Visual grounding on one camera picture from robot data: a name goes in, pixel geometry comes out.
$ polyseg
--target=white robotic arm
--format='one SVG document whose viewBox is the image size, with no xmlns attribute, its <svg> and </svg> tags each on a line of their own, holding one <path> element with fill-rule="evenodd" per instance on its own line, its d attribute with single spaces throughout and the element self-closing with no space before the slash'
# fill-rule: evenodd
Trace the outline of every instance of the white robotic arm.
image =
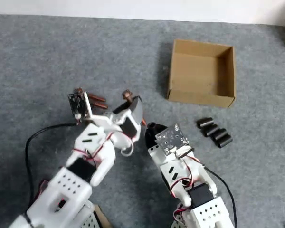
<svg viewBox="0 0 285 228">
<path fill-rule="evenodd" d="M 115 148 L 124 156 L 139 140 L 142 102 L 135 97 L 112 113 L 93 115 L 83 91 L 69 95 L 74 117 L 89 121 L 75 140 L 72 155 L 30 208 L 10 228 L 98 228 L 94 205 L 88 199 L 115 161 Z"/>
<path fill-rule="evenodd" d="M 171 228 L 234 228 L 216 184 L 177 124 L 149 123 L 145 140 L 171 195 L 181 201 Z"/>
</svg>

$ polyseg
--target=cardboard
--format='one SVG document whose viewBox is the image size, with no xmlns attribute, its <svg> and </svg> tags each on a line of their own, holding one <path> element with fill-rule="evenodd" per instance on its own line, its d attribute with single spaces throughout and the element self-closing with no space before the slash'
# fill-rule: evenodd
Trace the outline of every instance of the cardboard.
<svg viewBox="0 0 285 228">
<path fill-rule="evenodd" d="M 236 98 L 233 47 L 174 40 L 167 98 L 170 101 L 230 107 Z"/>
<path fill-rule="evenodd" d="M 103 228 L 113 228 L 112 225 L 110 224 L 109 220 L 106 218 L 106 216 L 100 210 L 100 207 L 98 205 L 95 205 L 95 211 L 96 211 L 98 219 L 101 223 L 101 226 Z"/>
</svg>

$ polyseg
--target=screw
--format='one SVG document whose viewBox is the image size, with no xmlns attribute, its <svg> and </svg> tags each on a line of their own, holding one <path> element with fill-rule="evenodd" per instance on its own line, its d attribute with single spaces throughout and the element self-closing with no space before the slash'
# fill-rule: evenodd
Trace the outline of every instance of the screw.
<svg viewBox="0 0 285 228">
<path fill-rule="evenodd" d="M 123 91 L 123 100 L 127 100 L 130 104 L 133 102 L 133 98 L 132 98 L 133 93 L 126 89 L 125 91 Z M 147 126 L 147 122 L 144 118 L 142 118 L 142 124 L 143 126 Z"/>
<path fill-rule="evenodd" d="M 133 93 L 130 90 L 126 89 L 123 91 L 123 100 L 127 100 L 131 104 L 133 102 L 132 95 Z"/>
</svg>

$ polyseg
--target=black cylindrical block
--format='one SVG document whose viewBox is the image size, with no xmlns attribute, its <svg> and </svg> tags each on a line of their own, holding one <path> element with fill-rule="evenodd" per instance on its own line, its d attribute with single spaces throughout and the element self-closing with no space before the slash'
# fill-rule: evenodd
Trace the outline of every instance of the black cylindrical block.
<svg viewBox="0 0 285 228">
<path fill-rule="evenodd" d="M 216 141 L 216 144 L 219 148 L 223 148 L 224 146 L 228 145 L 232 142 L 232 138 L 229 134 L 226 134 L 224 137 L 220 138 Z"/>
<path fill-rule="evenodd" d="M 213 125 L 214 121 L 212 118 L 205 118 L 197 121 L 198 127 L 203 128 L 210 125 Z"/>
<path fill-rule="evenodd" d="M 219 129 L 216 132 L 214 132 L 211 137 L 214 141 L 217 141 L 220 138 L 222 138 L 223 136 L 225 136 L 226 134 L 228 134 L 228 132 L 226 131 L 225 128 L 222 128 L 222 129 Z"/>
<path fill-rule="evenodd" d="M 211 136 L 214 132 L 216 132 L 219 129 L 219 126 L 217 126 L 216 124 L 213 124 L 211 126 L 205 127 L 203 128 L 203 134 L 205 137 L 209 137 Z"/>
</svg>

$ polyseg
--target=white wall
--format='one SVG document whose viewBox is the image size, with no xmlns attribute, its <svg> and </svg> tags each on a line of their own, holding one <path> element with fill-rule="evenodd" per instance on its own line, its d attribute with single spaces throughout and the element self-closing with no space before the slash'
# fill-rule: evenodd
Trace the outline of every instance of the white wall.
<svg viewBox="0 0 285 228">
<path fill-rule="evenodd" d="M 285 26 L 285 0 L 0 0 L 0 13 Z"/>
</svg>

